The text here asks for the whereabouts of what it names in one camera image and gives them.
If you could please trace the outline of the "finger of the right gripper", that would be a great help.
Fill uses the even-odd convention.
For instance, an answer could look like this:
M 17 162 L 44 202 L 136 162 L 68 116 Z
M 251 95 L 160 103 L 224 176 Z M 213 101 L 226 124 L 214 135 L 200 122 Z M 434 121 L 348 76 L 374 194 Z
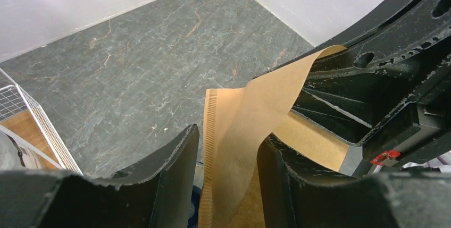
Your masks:
M 415 79 L 450 74 L 450 0 L 384 0 L 316 48 L 345 50 L 316 60 L 310 79 L 363 74 Z

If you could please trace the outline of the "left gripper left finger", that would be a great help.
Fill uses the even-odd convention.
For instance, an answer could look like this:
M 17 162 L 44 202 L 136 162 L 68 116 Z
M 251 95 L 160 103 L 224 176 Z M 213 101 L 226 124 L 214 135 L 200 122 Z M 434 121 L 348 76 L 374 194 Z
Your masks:
M 1 227 L 186 227 L 199 129 L 107 178 L 67 170 L 1 171 Z

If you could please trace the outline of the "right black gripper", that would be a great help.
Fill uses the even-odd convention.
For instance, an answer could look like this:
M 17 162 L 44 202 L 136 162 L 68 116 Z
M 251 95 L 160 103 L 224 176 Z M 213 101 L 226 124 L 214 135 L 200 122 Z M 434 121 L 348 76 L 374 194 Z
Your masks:
M 450 151 L 448 61 L 450 26 L 385 28 L 315 62 L 293 111 L 363 145 L 354 177 L 423 164 Z

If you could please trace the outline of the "brown paper coffee filter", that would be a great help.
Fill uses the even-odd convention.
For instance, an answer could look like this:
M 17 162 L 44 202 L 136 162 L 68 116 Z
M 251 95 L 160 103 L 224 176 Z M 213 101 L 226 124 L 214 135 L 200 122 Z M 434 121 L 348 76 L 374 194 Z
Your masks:
M 344 49 L 332 45 L 255 78 L 243 88 L 206 91 L 199 227 L 226 227 L 244 207 L 251 209 L 251 222 L 261 220 L 245 195 L 255 194 L 257 151 L 271 133 L 312 161 L 333 171 L 340 169 L 348 146 L 291 109 L 313 63 Z

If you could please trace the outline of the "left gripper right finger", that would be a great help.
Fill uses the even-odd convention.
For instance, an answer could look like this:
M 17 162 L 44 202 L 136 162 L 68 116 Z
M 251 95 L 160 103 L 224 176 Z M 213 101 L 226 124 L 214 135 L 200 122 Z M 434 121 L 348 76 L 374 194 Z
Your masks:
M 266 227 L 450 227 L 450 175 L 382 172 L 354 178 L 269 135 L 257 151 Z

